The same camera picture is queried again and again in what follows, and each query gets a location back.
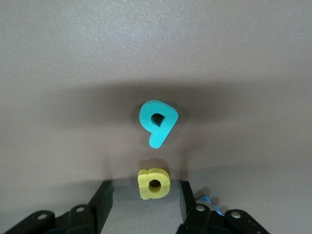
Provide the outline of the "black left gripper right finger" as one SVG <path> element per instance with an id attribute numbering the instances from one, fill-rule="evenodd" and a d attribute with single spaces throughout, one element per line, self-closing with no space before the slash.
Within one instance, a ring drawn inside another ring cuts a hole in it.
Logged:
<path id="1" fill-rule="evenodd" d="M 195 199 L 188 181 L 180 181 L 180 210 L 183 223 L 178 234 L 267 234 L 268 231 L 243 210 L 224 215 L 209 200 Z"/>

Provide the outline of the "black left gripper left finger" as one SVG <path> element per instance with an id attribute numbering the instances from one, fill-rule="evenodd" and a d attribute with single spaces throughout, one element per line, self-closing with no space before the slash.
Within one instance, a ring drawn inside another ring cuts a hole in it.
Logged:
<path id="1" fill-rule="evenodd" d="M 79 204 L 63 215 L 41 210 L 6 231 L 7 234 L 99 234 L 113 206 L 112 181 L 102 182 L 88 204 Z"/>

